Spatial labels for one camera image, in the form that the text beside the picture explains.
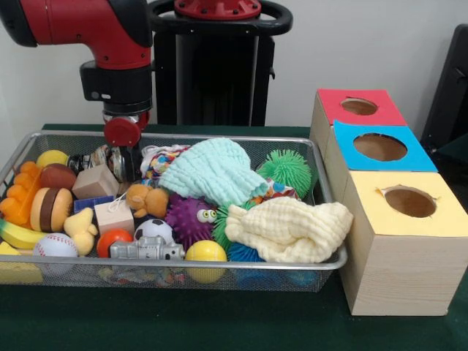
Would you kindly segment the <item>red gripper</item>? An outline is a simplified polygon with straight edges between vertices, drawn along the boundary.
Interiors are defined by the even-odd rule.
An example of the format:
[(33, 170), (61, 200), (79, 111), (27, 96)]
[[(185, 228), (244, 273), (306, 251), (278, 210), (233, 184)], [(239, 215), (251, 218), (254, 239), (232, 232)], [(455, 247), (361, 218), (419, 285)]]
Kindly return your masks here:
[(143, 156), (140, 144), (143, 130), (149, 123), (150, 112), (146, 111), (133, 116), (111, 116), (103, 114), (104, 135), (107, 143), (113, 147), (128, 147), (129, 168), (128, 181), (141, 179), (141, 163)]

